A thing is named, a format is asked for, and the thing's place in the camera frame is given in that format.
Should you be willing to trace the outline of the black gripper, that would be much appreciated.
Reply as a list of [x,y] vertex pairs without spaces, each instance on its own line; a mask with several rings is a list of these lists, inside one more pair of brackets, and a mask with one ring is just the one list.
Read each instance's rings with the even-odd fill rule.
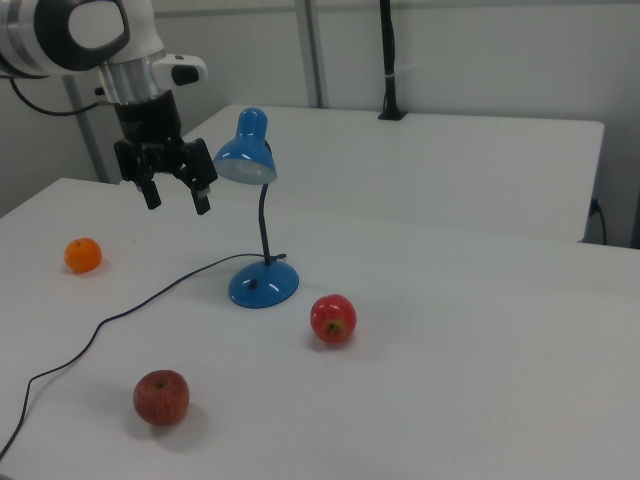
[[140,187],[147,208],[161,205],[154,175],[168,173],[190,187],[196,213],[207,213],[209,185],[218,175],[204,140],[183,139],[173,93],[117,105],[115,111],[124,135],[114,145],[121,174]]

